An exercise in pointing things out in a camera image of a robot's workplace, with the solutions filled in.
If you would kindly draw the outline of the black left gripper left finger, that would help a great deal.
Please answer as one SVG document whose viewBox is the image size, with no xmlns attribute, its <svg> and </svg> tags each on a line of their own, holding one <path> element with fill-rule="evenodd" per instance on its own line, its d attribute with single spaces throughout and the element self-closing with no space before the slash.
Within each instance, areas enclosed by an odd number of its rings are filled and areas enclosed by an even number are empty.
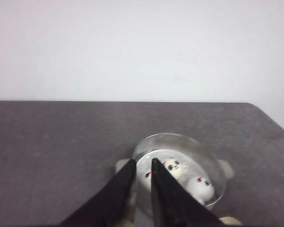
<svg viewBox="0 0 284 227">
<path fill-rule="evenodd" d="M 132 227 L 136 161 L 129 159 L 96 195 L 62 221 L 63 227 Z"/>
</svg>

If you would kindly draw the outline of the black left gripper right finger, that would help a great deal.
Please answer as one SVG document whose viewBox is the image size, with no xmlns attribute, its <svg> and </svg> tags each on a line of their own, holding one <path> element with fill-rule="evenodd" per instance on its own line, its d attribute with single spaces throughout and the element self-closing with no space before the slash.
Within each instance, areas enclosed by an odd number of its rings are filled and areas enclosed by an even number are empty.
<svg viewBox="0 0 284 227">
<path fill-rule="evenodd" d="M 156 227 L 224 226 L 177 182 L 157 158 L 151 162 L 151 202 Z"/>
</svg>

